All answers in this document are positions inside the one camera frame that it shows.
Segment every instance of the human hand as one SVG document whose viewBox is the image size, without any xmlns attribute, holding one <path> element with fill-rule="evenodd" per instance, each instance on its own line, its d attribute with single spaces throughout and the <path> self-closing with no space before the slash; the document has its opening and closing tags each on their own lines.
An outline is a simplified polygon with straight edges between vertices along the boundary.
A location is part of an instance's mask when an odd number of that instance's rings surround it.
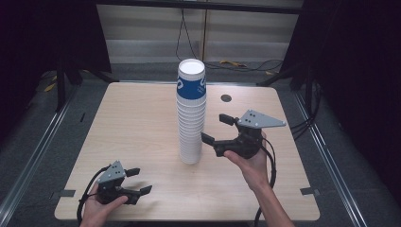
<svg viewBox="0 0 401 227">
<path fill-rule="evenodd" d="M 225 151 L 224 156 L 241 169 L 242 175 L 252 191 L 260 186 L 269 184 L 267 154 L 262 149 L 257 151 L 250 159 L 244 159 L 230 150 Z"/>
<path fill-rule="evenodd" d="M 117 207 L 124 204 L 128 197 L 122 196 L 108 204 L 102 204 L 96 200 L 94 195 L 97 192 L 98 184 L 95 183 L 92 187 L 90 196 L 85 202 L 85 210 L 83 211 L 83 219 L 80 224 L 81 227 L 100 227 L 106 222 L 107 216 Z"/>
</svg>

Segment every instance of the gray floor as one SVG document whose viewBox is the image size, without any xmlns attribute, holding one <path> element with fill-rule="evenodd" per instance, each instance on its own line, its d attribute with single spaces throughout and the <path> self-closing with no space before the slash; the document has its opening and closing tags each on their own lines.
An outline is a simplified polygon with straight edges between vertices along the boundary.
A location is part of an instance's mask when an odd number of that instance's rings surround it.
<svg viewBox="0 0 401 227">
<path fill-rule="evenodd" d="M 270 62 L 265 67 L 273 67 Z M 259 63 L 248 63 L 256 67 Z M 113 64 L 111 77 L 124 80 L 175 81 L 177 62 Z M 239 73 L 221 69 L 206 70 L 208 82 L 235 82 L 255 84 L 267 79 L 264 72 Z M 92 75 L 83 74 L 84 81 L 78 87 L 55 136 L 47 148 L 40 165 L 34 173 L 24 196 L 15 209 L 9 226 L 76 226 L 76 221 L 57 220 L 54 210 L 57 197 L 68 180 L 85 136 L 96 115 L 96 110 L 107 89 L 107 84 Z M 23 171 L 33 150 L 37 147 L 57 106 L 57 91 L 44 92 L 44 79 L 38 87 L 30 108 L 20 124 L 0 147 L 0 200 L 4 201 L 12 185 Z M 304 119 L 294 94 L 289 90 L 290 79 L 275 82 L 274 87 L 281 99 L 290 126 Z M 337 163 L 340 173 L 357 201 L 357 206 L 365 218 L 367 226 L 401 226 L 401 211 L 395 204 L 385 185 L 354 148 L 347 134 L 340 129 L 339 122 L 329 105 L 322 99 L 316 119 L 326 144 Z M 296 140 L 306 175 L 312 188 L 320 195 L 316 201 L 321 211 L 317 221 L 299 222 L 297 226 L 356 226 L 345 209 L 339 192 L 333 184 L 316 144 L 307 131 Z M 247 223 L 181 223 L 181 222 L 109 222 L 107 226 L 247 226 Z"/>
</svg>

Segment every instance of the table top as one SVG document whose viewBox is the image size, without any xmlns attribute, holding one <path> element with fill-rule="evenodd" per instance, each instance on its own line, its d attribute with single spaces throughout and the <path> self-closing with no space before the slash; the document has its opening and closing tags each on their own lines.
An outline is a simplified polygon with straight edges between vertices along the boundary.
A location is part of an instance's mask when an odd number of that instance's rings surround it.
<svg viewBox="0 0 401 227">
<path fill-rule="evenodd" d="M 232 100 L 224 102 L 222 95 Z M 204 132 L 216 140 L 237 137 L 236 127 L 219 122 L 219 114 L 241 117 L 253 109 L 287 122 L 272 88 L 207 85 L 206 102 Z M 126 169 L 141 168 L 139 175 L 126 178 L 124 188 L 153 187 L 136 205 L 119 207 L 110 219 L 253 220 L 259 207 L 257 199 L 237 166 L 216 157 L 213 148 L 205 144 L 197 164 L 181 161 L 177 118 L 176 84 L 110 84 L 65 186 L 76 190 L 75 196 L 60 199 L 56 218 L 76 219 L 78 200 L 92 177 L 120 160 Z M 291 219 L 318 219 L 315 198 L 300 191 L 310 185 L 289 127 L 263 131 L 276 153 L 277 198 Z"/>
</svg>

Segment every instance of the stack of cups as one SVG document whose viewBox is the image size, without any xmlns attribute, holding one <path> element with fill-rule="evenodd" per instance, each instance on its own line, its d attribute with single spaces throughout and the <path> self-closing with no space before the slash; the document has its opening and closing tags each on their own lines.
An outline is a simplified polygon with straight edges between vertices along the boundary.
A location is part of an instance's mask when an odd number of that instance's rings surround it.
<svg viewBox="0 0 401 227">
<path fill-rule="evenodd" d="M 201 158 L 201 132 L 206 112 L 206 77 L 204 64 L 199 60 L 180 62 L 177 112 L 181 160 L 186 164 L 195 164 Z"/>
</svg>

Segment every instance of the blue cup label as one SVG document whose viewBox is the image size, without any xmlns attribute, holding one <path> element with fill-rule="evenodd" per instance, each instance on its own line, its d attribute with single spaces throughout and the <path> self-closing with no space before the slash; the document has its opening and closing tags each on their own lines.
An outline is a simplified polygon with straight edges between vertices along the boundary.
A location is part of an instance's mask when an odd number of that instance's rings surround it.
<svg viewBox="0 0 401 227">
<path fill-rule="evenodd" d="M 206 94 L 206 77 L 203 79 L 189 81 L 178 77 L 177 93 L 185 99 L 195 100 Z"/>
</svg>

